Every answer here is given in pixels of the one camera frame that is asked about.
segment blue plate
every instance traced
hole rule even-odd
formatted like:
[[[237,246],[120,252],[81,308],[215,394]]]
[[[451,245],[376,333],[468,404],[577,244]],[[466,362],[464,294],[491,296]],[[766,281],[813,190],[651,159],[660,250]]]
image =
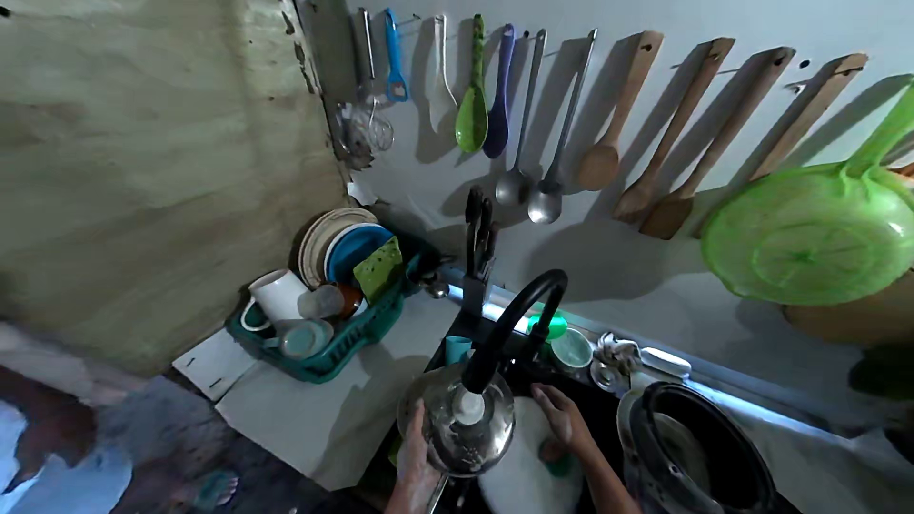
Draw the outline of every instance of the blue plate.
[[[392,237],[393,233],[384,227],[359,227],[343,236],[329,250],[327,281],[351,284],[353,269]]]

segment green plastic basket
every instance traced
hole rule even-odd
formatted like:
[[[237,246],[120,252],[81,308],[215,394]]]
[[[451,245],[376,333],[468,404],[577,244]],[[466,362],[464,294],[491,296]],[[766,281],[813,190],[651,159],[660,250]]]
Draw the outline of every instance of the green plastic basket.
[[[879,292],[914,262],[914,196],[880,165],[914,129],[914,88],[841,163],[756,180],[702,237],[711,272],[734,294],[835,305]]]
[[[285,357],[278,348],[268,348],[266,339],[275,336],[268,328],[260,332],[249,332],[241,326],[243,308],[226,320],[226,329],[249,353],[257,359],[266,360],[273,366],[301,381],[322,384],[333,380],[358,350],[379,342],[397,323],[403,311],[403,299],[419,291],[418,284],[409,277],[421,274],[425,262],[437,262],[437,255],[424,241],[398,234],[404,252],[414,252],[399,281],[390,287],[365,312],[353,316],[335,327],[334,338],[320,353],[305,360]],[[258,325],[266,320],[257,304],[248,312],[248,322]]]

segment green colander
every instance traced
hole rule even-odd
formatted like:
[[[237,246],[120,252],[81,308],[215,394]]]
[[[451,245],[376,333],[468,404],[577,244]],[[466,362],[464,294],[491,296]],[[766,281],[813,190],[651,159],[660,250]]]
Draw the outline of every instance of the green colander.
[[[756,180],[708,220],[702,255],[732,293],[835,305],[914,263],[914,195],[879,163],[914,129],[914,87],[850,159]]]

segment whisk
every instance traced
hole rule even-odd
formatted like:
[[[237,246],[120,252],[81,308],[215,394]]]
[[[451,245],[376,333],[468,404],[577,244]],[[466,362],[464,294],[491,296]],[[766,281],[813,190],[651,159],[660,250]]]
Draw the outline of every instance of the whisk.
[[[368,12],[359,8],[362,24],[365,28],[365,41],[368,53],[368,80],[359,84],[359,103],[355,106],[352,121],[355,128],[363,135],[372,148],[379,151],[389,150],[394,144],[393,125],[377,111],[375,85],[375,54],[372,49],[371,26],[368,23]]]

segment foot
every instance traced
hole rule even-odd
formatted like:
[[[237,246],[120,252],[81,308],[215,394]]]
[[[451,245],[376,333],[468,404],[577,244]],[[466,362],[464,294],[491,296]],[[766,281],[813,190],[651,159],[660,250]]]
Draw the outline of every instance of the foot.
[[[180,487],[172,499],[197,509],[212,510],[231,501],[238,490],[238,482],[238,475],[234,472],[220,469],[204,475],[193,484]]]

